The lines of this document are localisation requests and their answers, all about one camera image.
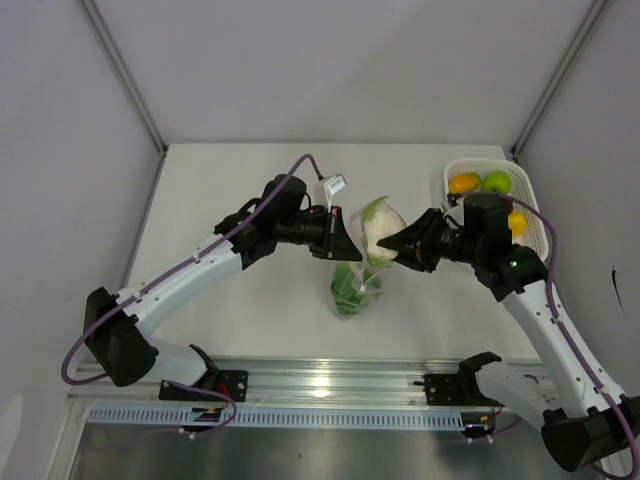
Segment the clear pink-dotted zip bag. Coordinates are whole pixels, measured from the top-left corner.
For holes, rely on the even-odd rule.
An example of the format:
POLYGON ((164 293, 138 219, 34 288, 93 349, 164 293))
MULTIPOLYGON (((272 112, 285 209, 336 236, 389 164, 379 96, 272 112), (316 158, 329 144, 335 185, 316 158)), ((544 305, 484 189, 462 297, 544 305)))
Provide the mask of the clear pink-dotted zip bag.
MULTIPOLYGON (((366 253, 364 251, 364 247, 363 247, 362 241, 361 241, 362 231, 361 231, 361 225, 360 225, 360 213, 361 213, 361 210, 366 205, 364 205, 358 212, 353 213, 349 217, 349 221, 347 223, 347 231, 350 234, 351 238, 355 241, 355 244, 358 247, 358 249, 360 250, 360 252, 361 252, 361 254, 363 256, 363 259, 360 262, 348 262, 348 263, 364 263, 364 264, 368 264, 369 266, 371 266, 367 261, 367 256, 366 256, 366 253)), ((375 269, 388 269, 390 271, 390 273, 386 277, 386 281, 384 283, 383 291, 384 291, 385 285, 388 283, 387 279, 388 279, 389 275, 391 274, 393 266, 394 266, 394 263, 392 263, 392 266, 389 267, 389 268, 375 268, 375 267, 373 267, 375 269)))

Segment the green toy cabbage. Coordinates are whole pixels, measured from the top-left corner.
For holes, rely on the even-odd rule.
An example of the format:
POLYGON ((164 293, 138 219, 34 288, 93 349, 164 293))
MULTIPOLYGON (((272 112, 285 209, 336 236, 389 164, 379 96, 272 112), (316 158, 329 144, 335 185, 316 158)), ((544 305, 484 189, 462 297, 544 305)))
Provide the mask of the green toy cabbage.
POLYGON ((353 317, 371 306, 382 295, 389 273, 388 269, 375 269, 364 263, 338 263, 330 282, 337 314, 353 317))

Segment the white toy cauliflower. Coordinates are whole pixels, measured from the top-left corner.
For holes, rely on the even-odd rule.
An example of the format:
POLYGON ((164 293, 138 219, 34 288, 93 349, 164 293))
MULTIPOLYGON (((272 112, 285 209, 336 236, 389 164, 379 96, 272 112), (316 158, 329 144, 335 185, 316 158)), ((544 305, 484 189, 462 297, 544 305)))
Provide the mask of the white toy cauliflower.
POLYGON ((361 241, 368 263, 375 268, 389 268, 398 253, 380 247, 378 241, 402 231, 405 220, 388 203, 387 197, 369 202, 360 213, 361 241))

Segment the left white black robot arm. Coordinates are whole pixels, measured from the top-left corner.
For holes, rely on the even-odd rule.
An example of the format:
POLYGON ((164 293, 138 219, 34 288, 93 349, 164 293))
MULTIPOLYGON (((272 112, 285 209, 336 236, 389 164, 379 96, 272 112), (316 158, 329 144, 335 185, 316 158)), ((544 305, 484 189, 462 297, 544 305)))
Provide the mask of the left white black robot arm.
POLYGON ((177 381, 197 400, 216 390, 216 367, 199 347, 178 347, 156 340, 154 331, 205 287, 238 274, 274 253, 280 243, 303 245, 315 258, 359 261, 342 210, 333 202, 344 189, 342 175, 320 180, 318 204, 304 207, 306 184, 281 174, 259 198, 245 203, 218 223, 205 242, 154 280, 111 294, 105 288, 87 298, 84 343, 117 387, 146 376, 177 381))

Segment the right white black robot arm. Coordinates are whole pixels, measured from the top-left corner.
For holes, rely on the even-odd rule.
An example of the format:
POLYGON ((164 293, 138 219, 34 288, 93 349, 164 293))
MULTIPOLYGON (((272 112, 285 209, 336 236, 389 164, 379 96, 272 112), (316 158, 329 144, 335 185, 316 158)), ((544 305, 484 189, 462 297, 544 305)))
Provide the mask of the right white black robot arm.
POLYGON ((472 404, 487 397, 506 406, 540 432, 549 455, 568 472, 629 450, 628 476, 638 478, 639 400, 607 374, 579 335, 555 296, 552 265, 514 242, 505 195, 473 192, 462 207, 458 227, 430 208, 378 244, 415 271, 431 273, 442 259, 470 265, 524 331, 555 390, 548 392, 486 352, 460 364, 458 395, 472 404))

